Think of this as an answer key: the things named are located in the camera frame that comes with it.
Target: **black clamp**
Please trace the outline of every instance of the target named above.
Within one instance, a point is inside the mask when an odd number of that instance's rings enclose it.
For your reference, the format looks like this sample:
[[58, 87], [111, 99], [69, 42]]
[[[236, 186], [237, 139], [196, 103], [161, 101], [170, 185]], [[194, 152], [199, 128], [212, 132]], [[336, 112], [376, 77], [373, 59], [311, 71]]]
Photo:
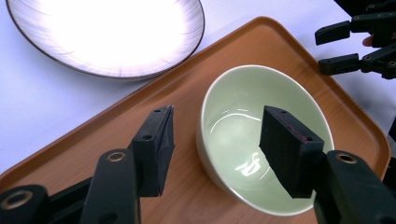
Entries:
[[93, 177], [52, 196], [38, 185], [0, 194], [0, 223], [141, 223], [140, 197], [163, 194], [174, 150], [172, 105], [153, 110], [126, 149], [104, 153]]
[[372, 3], [367, 1], [336, 1], [349, 15], [351, 21], [343, 21], [320, 28], [315, 32], [317, 45], [350, 37], [350, 33], [369, 33], [373, 36], [374, 48], [382, 48], [365, 55], [359, 60], [358, 54], [350, 54], [318, 61], [319, 72], [332, 76], [361, 70], [363, 73], [376, 72], [382, 78], [396, 78], [396, 1]]
[[319, 224], [396, 223], [396, 198], [367, 163], [341, 150], [325, 154], [323, 146], [288, 111], [264, 107], [260, 148], [290, 197], [317, 193]]

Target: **orange tray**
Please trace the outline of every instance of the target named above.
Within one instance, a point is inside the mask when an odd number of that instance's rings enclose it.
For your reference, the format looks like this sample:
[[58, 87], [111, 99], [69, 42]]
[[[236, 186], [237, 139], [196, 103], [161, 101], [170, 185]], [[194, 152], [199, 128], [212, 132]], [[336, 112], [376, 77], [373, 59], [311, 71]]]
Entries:
[[210, 84], [242, 64], [273, 67], [302, 84], [318, 102], [336, 149], [364, 158], [379, 177], [388, 166], [386, 137], [279, 23], [257, 18], [125, 97], [71, 133], [0, 176], [0, 192], [27, 184], [49, 194], [91, 176], [100, 155], [126, 148], [149, 111], [174, 105], [175, 144], [163, 196], [142, 198], [143, 223], [317, 223], [313, 209], [274, 217], [233, 199], [207, 177], [195, 147], [195, 130]]

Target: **table surface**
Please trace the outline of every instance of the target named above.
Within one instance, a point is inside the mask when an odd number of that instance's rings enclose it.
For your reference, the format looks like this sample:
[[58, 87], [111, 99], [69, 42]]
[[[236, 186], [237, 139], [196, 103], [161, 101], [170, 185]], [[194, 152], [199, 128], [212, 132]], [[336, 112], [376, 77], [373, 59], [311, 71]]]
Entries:
[[[367, 34], [316, 46], [317, 29], [350, 17], [334, 1], [202, 0], [205, 34], [196, 52], [259, 16], [279, 21], [317, 60], [374, 49]], [[0, 174], [149, 83], [89, 76], [56, 63], [19, 32], [0, 3]], [[334, 77], [387, 133], [395, 117], [396, 82], [379, 74], [353, 72]]]

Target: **plate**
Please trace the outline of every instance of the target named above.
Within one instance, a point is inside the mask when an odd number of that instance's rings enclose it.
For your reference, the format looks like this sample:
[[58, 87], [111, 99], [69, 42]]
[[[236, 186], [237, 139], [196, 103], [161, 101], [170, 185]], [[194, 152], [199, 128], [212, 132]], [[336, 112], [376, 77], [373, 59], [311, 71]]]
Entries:
[[156, 77], [202, 40], [198, 0], [7, 0], [22, 34], [59, 63], [100, 77]]

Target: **light green bowl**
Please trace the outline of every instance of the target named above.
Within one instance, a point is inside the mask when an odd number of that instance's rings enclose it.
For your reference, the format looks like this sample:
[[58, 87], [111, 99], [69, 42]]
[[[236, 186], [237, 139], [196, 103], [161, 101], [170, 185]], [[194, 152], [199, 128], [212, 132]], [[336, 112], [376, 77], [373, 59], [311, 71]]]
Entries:
[[235, 67], [206, 93], [196, 143], [206, 173], [220, 188], [264, 213], [300, 214], [311, 199], [292, 199], [259, 148], [265, 105], [289, 111], [333, 149], [329, 125], [315, 100], [292, 78], [260, 65]]

